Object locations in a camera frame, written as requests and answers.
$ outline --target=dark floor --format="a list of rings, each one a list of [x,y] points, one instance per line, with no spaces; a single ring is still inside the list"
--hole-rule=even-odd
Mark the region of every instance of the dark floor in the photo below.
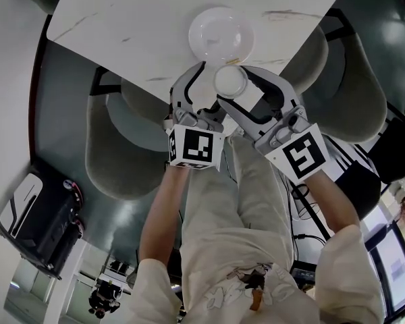
[[[405,111],[405,5],[402,0],[337,0],[334,6],[342,9],[359,33],[388,101]],[[327,20],[323,20],[322,26],[325,31],[335,27]],[[335,43],[330,45],[327,65],[310,92],[330,95],[335,91],[342,76],[342,58],[342,48]],[[84,166],[86,102],[96,67],[59,45],[48,44],[36,103],[36,152],[83,189],[86,197],[82,213],[86,224],[84,239],[102,250],[112,250],[122,261],[135,263],[135,250],[154,193],[135,201],[114,200],[101,194],[88,179]],[[111,75],[108,82],[118,84],[119,78]],[[124,107],[118,94],[110,96],[109,109],[119,131],[135,144],[166,151],[165,135],[129,114]],[[231,159],[230,149],[226,150]],[[176,245],[179,244],[178,232]]]

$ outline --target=marble tabletop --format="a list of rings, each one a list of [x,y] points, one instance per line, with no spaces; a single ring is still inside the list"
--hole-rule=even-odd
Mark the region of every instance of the marble tabletop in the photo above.
[[[255,33],[244,64],[279,74],[334,1],[60,0],[47,37],[169,103],[172,84],[198,62],[188,30],[202,11],[226,6],[243,12]],[[207,68],[190,89],[195,110],[215,102],[213,73]],[[261,96],[248,90],[237,102],[250,110]]]

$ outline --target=printed graphic on shirt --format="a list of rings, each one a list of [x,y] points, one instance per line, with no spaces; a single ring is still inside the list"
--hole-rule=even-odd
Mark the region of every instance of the printed graphic on shirt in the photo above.
[[[172,162],[176,159],[176,135],[174,131],[169,135],[169,161]]]
[[[325,159],[310,132],[304,134],[283,148],[297,178],[303,178],[312,170],[324,164]]]
[[[232,271],[227,276],[227,279],[236,278],[236,281],[228,285],[228,287],[217,286],[205,294],[207,310],[222,308],[223,305],[227,306],[242,296],[252,300],[250,302],[250,306],[252,307],[256,290],[253,286],[257,286],[257,289],[262,292],[262,302],[266,306],[271,306],[275,302],[282,302],[289,298],[297,290],[293,285],[289,283],[279,283],[272,290],[267,286],[261,289],[261,279],[259,277],[254,278],[255,275],[263,275],[263,277],[273,275],[271,268],[272,266],[270,264],[261,264],[250,270],[237,269]],[[274,275],[281,281],[285,278],[286,272],[276,268]]]
[[[208,165],[196,165],[189,162],[180,162],[177,164],[178,167],[185,167],[185,168],[194,168],[194,169],[204,169],[208,168]]]
[[[186,130],[184,134],[183,158],[211,162],[213,135],[198,130]]]

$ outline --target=cable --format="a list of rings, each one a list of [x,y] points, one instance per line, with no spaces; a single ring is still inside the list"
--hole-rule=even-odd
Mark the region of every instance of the cable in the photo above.
[[[310,207],[311,207],[312,209],[315,208],[315,207],[318,207],[318,210],[317,210],[317,211],[314,210],[314,212],[315,212],[315,213],[319,213],[320,208],[319,208],[318,203],[312,202],[312,203],[309,203],[309,205],[310,205]],[[308,217],[307,219],[302,218],[304,215],[306,215],[306,213],[304,213],[304,214],[302,215],[302,212],[303,212],[303,211],[306,211],[306,213],[308,212],[305,207],[302,207],[301,210],[299,210],[299,212],[298,212],[298,217],[299,217],[302,221],[306,221],[307,219],[312,218],[310,215],[309,215],[309,217]]]
[[[227,164],[227,170],[228,170],[229,177],[231,178],[232,181],[234,181],[237,184],[237,181],[231,175],[230,165],[228,164],[228,161],[227,161],[227,154],[225,153],[225,149],[222,150],[222,153],[223,153],[223,158],[225,159],[225,163]]]
[[[297,241],[296,241],[296,239],[294,238],[294,230],[293,230],[293,227],[292,227],[290,189],[289,189],[289,186],[288,186],[288,181],[286,181],[286,183],[285,183],[285,182],[284,182],[284,179],[282,178],[281,172],[280,172],[279,170],[277,170],[277,172],[279,173],[279,176],[280,176],[280,178],[281,178],[282,184],[283,184],[283,186],[284,186],[285,189],[286,189],[286,195],[287,195],[287,197],[288,197],[288,213],[290,214],[291,239],[292,239],[292,244],[293,244],[292,249],[293,249],[293,252],[294,252],[294,245],[296,245],[296,257],[295,257],[295,258],[298,260]]]
[[[297,187],[294,185],[293,182],[290,182],[290,184],[291,184],[291,187],[293,188],[293,191],[296,192]],[[329,232],[327,231],[327,229],[325,228],[325,226],[323,225],[321,220],[318,218],[318,215],[312,210],[312,208],[309,205],[309,203],[307,202],[307,200],[303,197],[303,194],[300,191],[297,191],[296,194],[298,195],[298,198],[300,199],[300,201],[302,202],[304,207],[306,207],[308,209],[308,213],[309,213],[310,217],[315,222],[315,225],[318,227],[319,231],[321,232],[321,234],[323,235],[325,240],[330,239],[331,236],[330,236]]]
[[[318,241],[320,241],[320,243],[322,243],[323,246],[325,245],[325,241],[322,238],[320,238],[319,236],[308,235],[308,234],[298,234],[298,235],[294,236],[294,239],[299,239],[299,240],[302,240],[305,238],[311,238],[311,239],[318,240]]]

